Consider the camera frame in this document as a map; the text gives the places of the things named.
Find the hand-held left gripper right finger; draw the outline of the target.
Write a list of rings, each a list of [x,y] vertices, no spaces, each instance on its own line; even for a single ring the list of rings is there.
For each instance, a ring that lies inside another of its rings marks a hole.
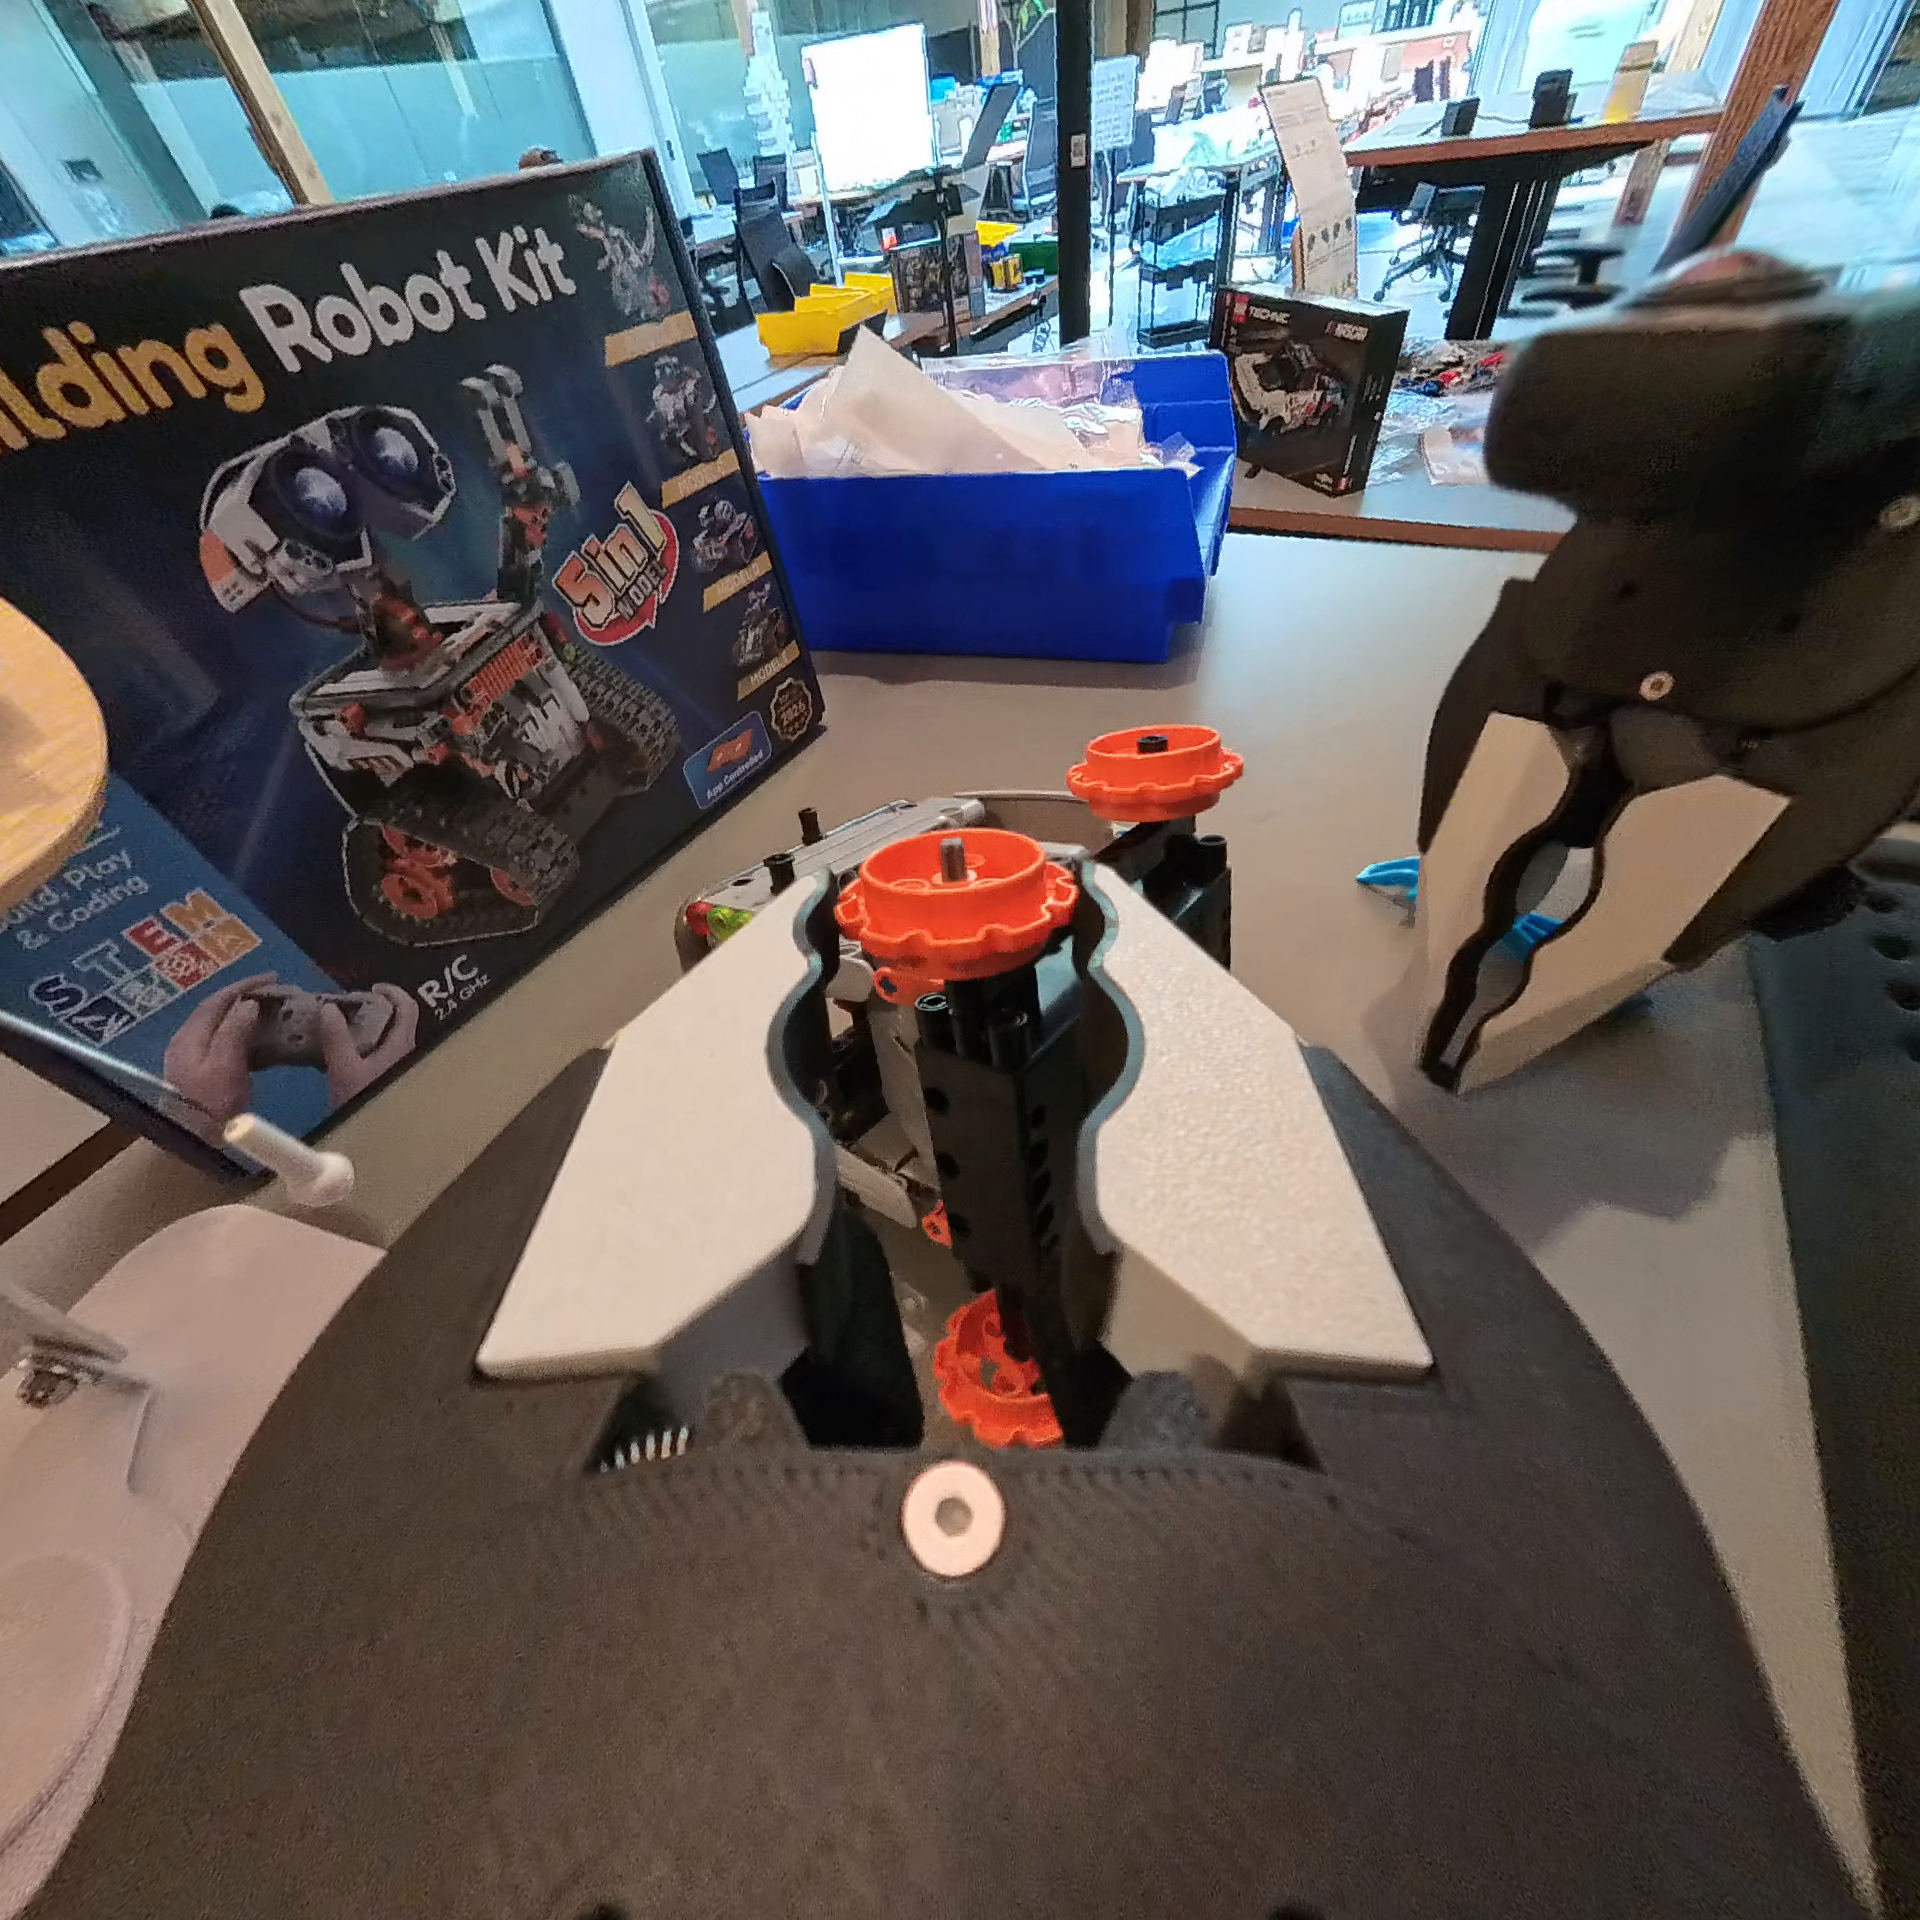
[[[1106,1263],[1096,1343],[1130,1376],[1181,1376],[1219,1425],[1291,1378],[1408,1385],[1432,1372],[1293,1030],[1110,870],[1087,1015],[1120,1062],[1076,1147]]]

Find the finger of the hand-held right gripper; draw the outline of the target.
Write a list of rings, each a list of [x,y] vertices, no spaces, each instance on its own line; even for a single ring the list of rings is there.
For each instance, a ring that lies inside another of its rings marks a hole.
[[[1675,970],[1668,950],[1787,811],[1787,796],[1714,776],[1638,794],[1600,840],[1583,905],[1488,1015],[1455,1090],[1488,1089]]]
[[[1595,727],[1494,712],[1431,831],[1415,904],[1420,1071],[1446,1094],[1508,1078],[1588,1015],[1573,924],[1503,962],[1496,950],[1527,915],[1534,857],[1567,850],[1567,817],[1598,791],[1600,758]]]

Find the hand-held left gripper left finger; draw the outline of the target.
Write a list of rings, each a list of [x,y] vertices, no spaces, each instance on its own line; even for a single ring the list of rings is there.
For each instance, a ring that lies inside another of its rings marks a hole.
[[[830,1450],[915,1450],[920,1385],[823,1100],[832,875],[796,881],[629,1023],[475,1354],[494,1384],[615,1384],[599,1450],[685,1450],[746,1376]]]

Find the toy robot model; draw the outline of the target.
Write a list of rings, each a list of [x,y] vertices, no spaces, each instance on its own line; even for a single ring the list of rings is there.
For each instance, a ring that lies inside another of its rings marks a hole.
[[[1240,780],[1198,724],[1094,736],[1064,791],[894,800],[837,828],[804,810],[796,848],[690,896],[693,970],[789,886],[828,873],[839,970],[815,1107],[853,1204],[920,1231],[964,1268],[930,1356],[946,1417],[991,1450],[1087,1446],[1125,1372],[1069,1308],[1093,1281],[1074,1153],[1094,1105],[1071,912],[1087,857],[1219,964],[1232,961],[1232,870],[1195,819]]]

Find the blue plastic separator tool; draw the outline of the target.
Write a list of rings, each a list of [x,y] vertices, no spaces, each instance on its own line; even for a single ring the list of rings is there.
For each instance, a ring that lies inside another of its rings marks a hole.
[[[1365,891],[1392,900],[1410,929],[1418,918],[1421,860],[1418,855],[1373,863],[1358,872],[1356,882]],[[1563,922],[1539,910],[1519,915],[1494,945],[1500,954],[1525,959],[1544,945]]]

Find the black car kit box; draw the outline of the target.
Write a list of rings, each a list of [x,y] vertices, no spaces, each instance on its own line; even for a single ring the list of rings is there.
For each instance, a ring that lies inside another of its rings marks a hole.
[[[1318,496],[1362,492],[1406,328],[1394,304],[1219,286],[1210,348],[1228,361],[1240,466]]]

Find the dark perforated panel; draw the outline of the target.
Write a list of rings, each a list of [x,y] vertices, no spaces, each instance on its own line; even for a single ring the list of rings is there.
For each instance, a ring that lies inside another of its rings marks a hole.
[[[1847,1696],[1886,1915],[1917,1915],[1917,852],[1750,945]]]

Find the wooden high table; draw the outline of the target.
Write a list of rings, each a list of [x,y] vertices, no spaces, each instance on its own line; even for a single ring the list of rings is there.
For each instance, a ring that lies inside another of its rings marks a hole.
[[[1493,338],[1557,185],[1664,140],[1711,134],[1720,105],[1656,104],[1616,123],[1581,116],[1554,128],[1503,128],[1480,113],[1468,136],[1440,136],[1438,114],[1438,105],[1406,108],[1389,126],[1346,142],[1341,154],[1354,171],[1478,188],[1478,216],[1445,334],[1450,343],[1474,343]]]

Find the blue plastic bin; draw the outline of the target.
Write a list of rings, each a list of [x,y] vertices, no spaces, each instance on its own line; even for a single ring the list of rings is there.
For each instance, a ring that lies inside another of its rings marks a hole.
[[[1142,364],[1144,418],[1181,471],[758,479],[806,643],[875,657],[1160,665],[1205,618],[1228,536],[1237,423],[1219,353]]]

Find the white standing sign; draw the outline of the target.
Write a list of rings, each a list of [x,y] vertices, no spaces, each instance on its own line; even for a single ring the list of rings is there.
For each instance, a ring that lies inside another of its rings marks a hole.
[[[1271,80],[1261,105],[1293,206],[1288,274],[1295,294],[1356,300],[1358,233],[1354,169],[1318,80]]]

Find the clear plastic bags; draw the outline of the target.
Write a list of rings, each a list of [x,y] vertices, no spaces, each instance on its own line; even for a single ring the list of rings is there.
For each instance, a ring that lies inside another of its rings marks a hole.
[[[1144,418],[1135,359],[1080,350],[917,364],[862,334],[803,396],[743,418],[758,479],[1198,475],[1198,443]]]

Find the robot kit box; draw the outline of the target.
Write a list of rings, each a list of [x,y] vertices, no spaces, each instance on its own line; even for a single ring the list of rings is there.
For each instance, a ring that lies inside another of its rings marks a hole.
[[[4,1052],[316,1140],[820,729],[648,154],[4,260],[4,616],[102,742]]]

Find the yellow plastic bin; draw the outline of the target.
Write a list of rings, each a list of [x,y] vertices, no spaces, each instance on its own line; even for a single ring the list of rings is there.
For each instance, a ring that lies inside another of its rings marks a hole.
[[[789,308],[758,314],[757,334],[770,356],[837,356],[858,330],[883,330],[894,314],[894,276],[853,273],[811,284]]]

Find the whiteboard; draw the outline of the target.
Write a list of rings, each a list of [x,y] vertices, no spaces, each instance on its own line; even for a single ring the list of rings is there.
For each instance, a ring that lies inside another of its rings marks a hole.
[[[932,167],[927,36],[918,20],[799,48],[823,190],[878,195]]]

